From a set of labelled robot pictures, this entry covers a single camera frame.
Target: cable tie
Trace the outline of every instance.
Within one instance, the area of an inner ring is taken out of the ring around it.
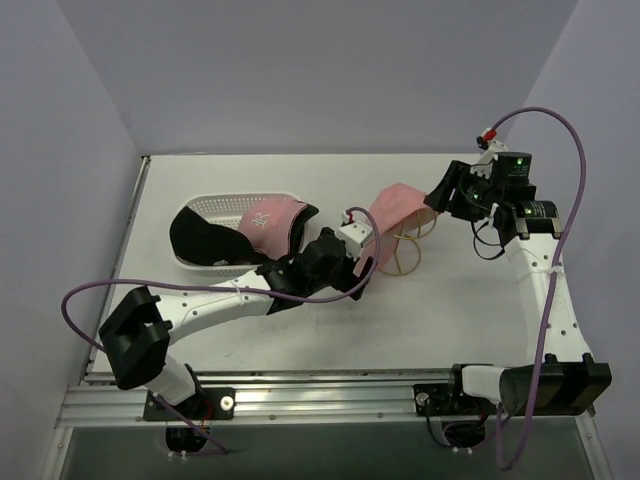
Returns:
[[[340,215],[342,217],[342,226],[350,225],[353,223],[353,213],[347,213],[346,210]]]
[[[493,228],[493,219],[497,210],[498,210],[498,204],[494,202],[493,205],[491,205],[491,211],[489,212],[489,222],[488,222],[489,228]]]
[[[548,273],[549,275],[551,275],[552,273],[555,273],[556,275],[564,275],[564,270],[562,270],[562,267],[559,265],[554,265],[553,267],[550,268],[543,268],[541,270],[538,270],[537,272],[539,273]]]
[[[238,296],[240,297],[240,305],[244,305],[244,296],[242,295],[242,292],[240,291],[240,287],[238,286],[238,284],[234,281],[231,281],[229,283],[231,283],[233,288],[236,289],[236,292],[238,292]]]

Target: pink cap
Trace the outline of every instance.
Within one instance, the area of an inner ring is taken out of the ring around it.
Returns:
[[[418,228],[417,218],[413,217],[413,214],[419,210],[429,208],[424,204],[425,197],[426,193],[403,183],[391,185],[378,194],[378,197],[369,209],[369,212],[378,225],[380,234],[383,235],[378,270],[384,268],[389,261],[397,242],[394,237],[384,234],[387,232],[397,233],[403,220],[406,220],[404,227],[405,232],[410,232]],[[422,224],[425,224],[432,219],[432,215],[425,215],[425,218],[421,218],[420,220]],[[362,260],[358,265],[358,270],[362,268],[364,261],[373,255],[374,247],[375,242],[367,245],[362,253]]]
[[[289,253],[291,229],[306,203],[292,198],[266,198],[245,212],[238,231],[253,248],[269,258],[278,259]]]

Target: white tabletop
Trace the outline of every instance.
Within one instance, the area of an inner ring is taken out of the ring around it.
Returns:
[[[430,192],[453,159],[477,155],[189,155],[153,157],[121,265],[121,278],[206,285],[173,258],[169,225],[202,195],[285,192],[320,209],[309,237],[337,227],[340,212],[369,207],[402,182]],[[406,277],[376,274],[358,302],[303,305],[241,318],[187,337],[170,351],[196,371],[447,368],[453,363],[518,365],[524,315],[504,259],[476,257],[466,222],[442,215],[421,240],[423,259]],[[410,247],[405,257],[413,255]],[[111,308],[130,287],[118,287]],[[98,354],[93,372],[109,372]]]

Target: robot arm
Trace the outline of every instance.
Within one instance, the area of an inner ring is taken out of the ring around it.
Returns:
[[[530,154],[509,152],[493,138],[478,137],[478,144],[486,150],[480,161],[476,165],[451,162],[425,203],[462,220],[486,219],[498,231],[524,306],[527,365],[456,365],[450,398],[485,398],[502,403],[511,415],[524,413],[550,273],[556,271],[559,275],[534,413],[580,414],[611,383],[611,372],[606,363],[593,361],[578,328],[562,262],[552,265],[562,234],[558,211],[552,202],[535,199],[536,187],[529,183]]]
[[[336,232],[322,229],[303,252],[265,262],[215,285],[226,287],[224,293],[152,295],[147,287],[131,290],[99,331],[118,387],[127,390],[144,385],[185,415],[200,408],[204,396],[198,380],[188,365],[167,354],[169,346],[230,320],[297,307],[302,304],[299,298],[327,287],[342,292],[356,287],[371,268],[369,259],[359,277],[353,273],[373,230],[347,215],[343,220],[345,224]],[[351,297],[358,300],[363,288]],[[264,292],[273,292],[273,296]]]

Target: white basket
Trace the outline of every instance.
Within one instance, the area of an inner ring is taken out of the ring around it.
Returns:
[[[266,198],[299,200],[293,195],[289,195],[287,193],[207,195],[189,200],[184,207],[189,207],[209,223],[223,225],[235,230],[238,228],[244,212]],[[306,232],[307,228],[305,225],[303,239],[300,243],[301,245],[304,244]],[[257,267],[257,265],[223,265],[219,267],[203,267],[201,265],[194,265],[192,263],[185,262],[176,256],[173,258],[181,268],[209,277],[238,277]]]

